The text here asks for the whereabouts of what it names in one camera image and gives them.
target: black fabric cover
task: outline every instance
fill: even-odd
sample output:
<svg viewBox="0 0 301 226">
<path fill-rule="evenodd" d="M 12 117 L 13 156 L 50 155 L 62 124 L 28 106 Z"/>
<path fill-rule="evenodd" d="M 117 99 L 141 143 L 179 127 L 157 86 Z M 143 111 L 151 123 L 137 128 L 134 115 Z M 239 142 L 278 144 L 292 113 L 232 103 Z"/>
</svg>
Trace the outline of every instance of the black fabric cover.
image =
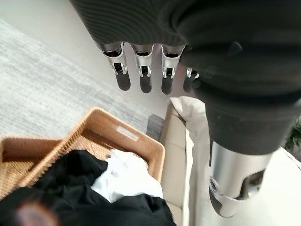
<svg viewBox="0 0 301 226">
<path fill-rule="evenodd" d="M 0 201 L 0 225 L 16 226 L 16 210 L 38 204 L 61 226 L 174 226 L 166 202 L 146 194 L 109 203 L 90 186 L 107 169 L 87 151 L 73 150 L 61 157 L 32 187 L 24 187 Z"/>
</svg>

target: green plant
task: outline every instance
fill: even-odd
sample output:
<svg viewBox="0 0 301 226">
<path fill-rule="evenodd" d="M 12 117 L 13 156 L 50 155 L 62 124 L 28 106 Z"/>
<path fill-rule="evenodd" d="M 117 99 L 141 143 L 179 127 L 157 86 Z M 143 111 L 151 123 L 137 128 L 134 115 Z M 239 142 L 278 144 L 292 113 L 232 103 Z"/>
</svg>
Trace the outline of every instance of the green plant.
<svg viewBox="0 0 301 226">
<path fill-rule="evenodd" d="M 289 136 L 286 139 L 285 149 L 287 151 L 292 151 L 295 144 L 298 147 L 301 147 L 301 124 L 299 120 L 294 125 Z"/>
</svg>

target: white cloth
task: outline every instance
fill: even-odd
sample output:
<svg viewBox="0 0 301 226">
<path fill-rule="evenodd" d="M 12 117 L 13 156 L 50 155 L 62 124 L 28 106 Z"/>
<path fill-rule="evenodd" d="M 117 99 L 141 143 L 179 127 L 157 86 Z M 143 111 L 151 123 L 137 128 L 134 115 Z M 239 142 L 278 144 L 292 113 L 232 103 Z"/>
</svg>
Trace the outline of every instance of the white cloth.
<svg viewBox="0 0 301 226">
<path fill-rule="evenodd" d="M 124 196 L 148 194 L 163 198 L 161 184 L 147 172 L 147 163 L 132 152 L 111 150 L 107 170 L 91 189 L 113 203 Z"/>
<path fill-rule="evenodd" d="M 172 98 L 178 113 L 186 120 L 194 143 L 190 174 L 190 226 L 299 226 L 301 225 L 300 164 L 283 148 L 274 152 L 265 171 L 260 192 L 232 218 L 215 213 L 209 198 L 209 133 L 205 105 L 191 97 Z"/>
</svg>

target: basket handle hole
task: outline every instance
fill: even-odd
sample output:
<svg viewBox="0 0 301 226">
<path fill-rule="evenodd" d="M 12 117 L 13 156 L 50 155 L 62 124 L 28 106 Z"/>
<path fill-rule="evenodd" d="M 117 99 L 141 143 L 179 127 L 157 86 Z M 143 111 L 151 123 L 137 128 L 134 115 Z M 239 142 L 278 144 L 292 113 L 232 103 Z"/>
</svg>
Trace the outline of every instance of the basket handle hole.
<svg viewBox="0 0 301 226">
<path fill-rule="evenodd" d="M 135 135 L 134 133 L 132 133 L 131 131 L 127 130 L 126 128 L 122 127 L 122 126 L 118 126 L 117 127 L 117 131 L 119 133 L 122 133 L 124 135 L 127 135 L 128 137 L 132 138 L 133 140 L 137 141 L 139 139 L 139 137 L 137 135 Z"/>
</svg>

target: blurry object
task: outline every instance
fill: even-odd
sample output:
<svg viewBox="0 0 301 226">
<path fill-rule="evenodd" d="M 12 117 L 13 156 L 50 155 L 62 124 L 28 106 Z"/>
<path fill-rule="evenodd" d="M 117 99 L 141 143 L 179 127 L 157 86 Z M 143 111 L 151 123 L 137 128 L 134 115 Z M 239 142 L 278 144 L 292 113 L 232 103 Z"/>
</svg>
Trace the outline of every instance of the blurry object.
<svg viewBox="0 0 301 226">
<path fill-rule="evenodd" d="M 285 149 L 290 153 L 293 152 L 296 147 L 299 149 L 298 152 L 301 151 L 301 124 L 299 119 L 293 126 L 285 144 Z"/>
<path fill-rule="evenodd" d="M 24 203 L 16 210 L 18 226 L 58 226 L 54 213 L 39 203 Z"/>
</svg>

